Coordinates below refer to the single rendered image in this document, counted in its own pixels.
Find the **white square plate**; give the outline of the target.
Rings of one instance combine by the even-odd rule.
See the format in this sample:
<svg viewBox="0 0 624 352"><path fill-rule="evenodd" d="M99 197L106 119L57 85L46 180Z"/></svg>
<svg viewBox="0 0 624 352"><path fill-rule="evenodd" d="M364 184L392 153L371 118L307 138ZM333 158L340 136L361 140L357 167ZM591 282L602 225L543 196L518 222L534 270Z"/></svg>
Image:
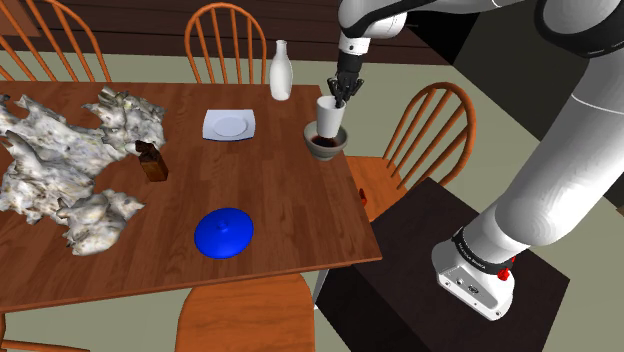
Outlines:
<svg viewBox="0 0 624 352"><path fill-rule="evenodd" d="M206 111L202 138L230 142L251 139L255 135L255 116L251 109Z"/></svg>

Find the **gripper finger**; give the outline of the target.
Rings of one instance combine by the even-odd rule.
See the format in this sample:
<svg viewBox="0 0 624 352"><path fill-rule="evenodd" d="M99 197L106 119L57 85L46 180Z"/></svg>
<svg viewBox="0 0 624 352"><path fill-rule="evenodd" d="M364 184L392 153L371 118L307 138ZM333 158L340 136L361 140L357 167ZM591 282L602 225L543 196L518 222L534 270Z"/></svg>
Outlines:
<svg viewBox="0 0 624 352"><path fill-rule="evenodd" d="M361 78L358 78L357 80L348 83L343 92L343 101L348 102L350 98L358 92L363 83L364 80Z"/></svg>
<svg viewBox="0 0 624 352"><path fill-rule="evenodd" d="M328 78L327 85L331 95L335 99L335 108L338 109L343 107L344 102L342 99L342 88L340 87L339 80L336 77Z"/></svg>

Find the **orange wooden spindle chair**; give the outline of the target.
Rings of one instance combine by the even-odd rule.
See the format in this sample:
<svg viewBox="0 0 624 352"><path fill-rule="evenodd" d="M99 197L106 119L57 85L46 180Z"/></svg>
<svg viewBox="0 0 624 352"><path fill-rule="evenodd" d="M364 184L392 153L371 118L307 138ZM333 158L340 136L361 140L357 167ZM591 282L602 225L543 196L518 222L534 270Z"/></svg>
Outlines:
<svg viewBox="0 0 624 352"><path fill-rule="evenodd" d="M458 106L446 119L405 176L400 171L406 166L414 150L453 97ZM405 108L394 133L381 157L349 156L347 162L358 189L362 205L370 220L374 220L391 205L404 196L409 188L407 182L440 144L460 117L466 118L466 125L436 157L432 164L418 178L422 183L432 176L455 150L461 154L451 170L438 182L445 186L453 181L467 164L476 137L476 113L468 94L451 82L432 83L419 91Z"/></svg>
<svg viewBox="0 0 624 352"><path fill-rule="evenodd" d="M175 352L315 352L309 287L289 274L194 288Z"/></svg>
<svg viewBox="0 0 624 352"><path fill-rule="evenodd" d="M229 83L226 69L225 40L230 40L236 69L236 82L243 83L243 55L246 54L249 84L266 84L267 78L267 40L256 18L242 7L227 3L213 2L195 11L187 21L184 31L185 54L197 83L202 83L192 48L196 38L201 49L210 83L216 82L215 71L209 53L208 40L214 40L216 58L224 84Z"/></svg>
<svg viewBox="0 0 624 352"><path fill-rule="evenodd" d="M47 24L46 20L42 16L37 5L35 4L35 0L24 0L24 1L26 2L27 7L30 10L30 13L34 16L36 22L39 24L39 29L43 31L45 38L48 40L53 51L56 53L59 60L63 64L71 80L74 82L78 82L79 79L76 75L76 72L74 71L73 67L69 63L59 43L57 42L56 37L54 36L54 34L52 33L50 29L50 26ZM83 68L83 71L87 75L88 80L90 82L96 81L94 73L91 70L86 60L85 54L83 50L81 49L80 44L74 34L74 30L71 28L68 18L71 18L74 22L76 22L77 25L79 26L80 31L82 31L86 35L93 49L93 53L98 60L100 70L104 76L105 81L111 82L112 79L111 79L107 64L105 62L105 59L103 57L103 53L99 46L99 43L93 31L86 24L86 22L78 14L76 14L73 10L71 10L65 4L61 3L59 0L42 0L42 1L51 6L54 14L57 17L58 22L61 25L63 32L65 33L67 37L67 40L69 41L71 45L71 48L73 49L74 54L77 56ZM30 27L32 27L32 30L30 30L30 33L36 30L36 27L31 21L29 21L29 25ZM21 57L17 54L17 52L14 50L11 44L7 41L6 34L2 32L2 29L4 29L5 27L12 29L12 34L16 34L22 40L23 44L26 46L28 51L34 57L34 59L36 60L40 68L47 75L47 77L51 81L56 82L57 78L55 74L52 72L51 68L47 65L46 61L41 56L40 52L37 50L37 48L31 41L30 39L31 34L26 33L26 29L21 25L21 23L18 21L16 16L13 14L13 11L7 5L7 0L0 0L0 51L5 52L30 81L37 81L36 76L28 68L28 66L21 59Z"/></svg>

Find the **grey bowl with dark inside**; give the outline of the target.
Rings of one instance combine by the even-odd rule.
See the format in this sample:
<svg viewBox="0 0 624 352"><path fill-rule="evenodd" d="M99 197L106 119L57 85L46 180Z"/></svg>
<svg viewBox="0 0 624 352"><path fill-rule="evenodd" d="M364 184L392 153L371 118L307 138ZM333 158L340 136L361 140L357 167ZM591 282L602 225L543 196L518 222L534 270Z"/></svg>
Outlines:
<svg viewBox="0 0 624 352"><path fill-rule="evenodd" d="M331 139L321 137L317 133L317 122L312 121L306 125L303 131L304 141L312 156L320 161L329 161L347 145L348 134L340 127L338 134Z"/></svg>

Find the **dark robot stand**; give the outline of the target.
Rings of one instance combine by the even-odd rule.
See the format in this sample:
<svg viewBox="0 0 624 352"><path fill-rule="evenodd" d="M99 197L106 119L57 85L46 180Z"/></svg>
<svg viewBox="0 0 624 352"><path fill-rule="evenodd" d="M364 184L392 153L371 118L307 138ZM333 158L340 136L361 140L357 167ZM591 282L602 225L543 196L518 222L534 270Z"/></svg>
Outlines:
<svg viewBox="0 0 624 352"><path fill-rule="evenodd" d="M518 255L497 321L437 283L433 247L476 215L426 179L373 221L381 260L330 270L316 301L351 352L542 352L569 280L533 252Z"/></svg>

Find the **brown wooden table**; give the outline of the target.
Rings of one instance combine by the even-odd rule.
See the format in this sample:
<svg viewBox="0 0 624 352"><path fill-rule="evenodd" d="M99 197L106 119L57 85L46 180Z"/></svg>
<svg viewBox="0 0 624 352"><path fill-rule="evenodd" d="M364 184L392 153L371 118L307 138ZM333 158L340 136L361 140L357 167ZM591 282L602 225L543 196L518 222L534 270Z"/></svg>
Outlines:
<svg viewBox="0 0 624 352"><path fill-rule="evenodd" d="M136 157L110 164L98 190L137 197L143 208L109 250L72 254L63 228L0 212L0 313L374 261L381 253L343 155L321 162L303 131L320 89L300 85L284 102L265 85L115 83L165 109L161 153L169 175L150 182ZM251 109L255 135L202 138L206 111ZM245 211L253 239L238 256L212 260L194 231L209 212Z"/></svg>

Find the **blue round lid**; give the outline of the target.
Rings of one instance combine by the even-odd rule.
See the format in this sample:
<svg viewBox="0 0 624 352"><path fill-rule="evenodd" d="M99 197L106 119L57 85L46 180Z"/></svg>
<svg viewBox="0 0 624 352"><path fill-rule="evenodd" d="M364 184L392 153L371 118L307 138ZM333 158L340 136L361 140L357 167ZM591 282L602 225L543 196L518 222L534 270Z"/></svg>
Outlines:
<svg viewBox="0 0 624 352"><path fill-rule="evenodd" d="M251 242L253 233L253 221L246 212L220 208L200 220L194 231L194 243L206 257L227 259L240 254Z"/></svg>

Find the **white cup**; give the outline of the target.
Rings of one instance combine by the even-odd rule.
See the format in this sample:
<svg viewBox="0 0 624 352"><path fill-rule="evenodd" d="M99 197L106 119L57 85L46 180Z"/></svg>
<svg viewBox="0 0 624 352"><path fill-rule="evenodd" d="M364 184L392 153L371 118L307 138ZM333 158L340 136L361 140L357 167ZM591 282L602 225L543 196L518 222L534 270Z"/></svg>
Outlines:
<svg viewBox="0 0 624 352"><path fill-rule="evenodd" d="M323 138L333 138L338 134L346 103L336 103L334 96L321 96L317 105L317 133Z"/></svg>

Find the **pale mottled driftwood lump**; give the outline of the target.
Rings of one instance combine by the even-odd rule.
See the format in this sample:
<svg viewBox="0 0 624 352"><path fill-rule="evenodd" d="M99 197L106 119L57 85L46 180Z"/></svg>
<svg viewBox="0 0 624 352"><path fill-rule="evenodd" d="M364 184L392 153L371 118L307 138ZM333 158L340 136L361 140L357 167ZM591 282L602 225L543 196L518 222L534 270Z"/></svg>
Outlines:
<svg viewBox="0 0 624 352"><path fill-rule="evenodd" d="M87 110L101 121L95 129L71 125L64 116L27 95L11 114L0 94L0 144L13 161L2 176L0 211L14 211L34 225L48 216L59 225L76 256L103 252L119 239L143 203L124 192L95 192L96 177L111 163L140 153L138 144L160 149L166 142L165 110L141 97L103 87Z"/></svg>

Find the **brown box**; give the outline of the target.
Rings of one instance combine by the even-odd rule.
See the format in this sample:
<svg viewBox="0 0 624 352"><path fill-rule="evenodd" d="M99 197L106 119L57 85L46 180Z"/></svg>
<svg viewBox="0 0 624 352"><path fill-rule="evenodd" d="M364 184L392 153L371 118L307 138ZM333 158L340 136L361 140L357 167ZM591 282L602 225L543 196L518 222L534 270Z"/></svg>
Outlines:
<svg viewBox="0 0 624 352"><path fill-rule="evenodd" d="M156 147L152 143L137 140L136 151L139 153L139 162L151 182L162 182L168 178L168 168Z"/></svg>

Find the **white bottle vase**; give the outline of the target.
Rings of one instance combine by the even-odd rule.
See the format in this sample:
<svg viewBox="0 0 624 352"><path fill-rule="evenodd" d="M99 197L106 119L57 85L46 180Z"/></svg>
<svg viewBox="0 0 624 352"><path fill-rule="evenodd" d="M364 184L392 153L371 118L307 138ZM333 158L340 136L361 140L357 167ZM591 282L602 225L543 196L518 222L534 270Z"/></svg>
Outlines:
<svg viewBox="0 0 624 352"><path fill-rule="evenodd" d="M277 101L288 100L292 90L293 71L287 54L287 42L276 41L275 55L269 71L269 86L272 97Z"/></svg>

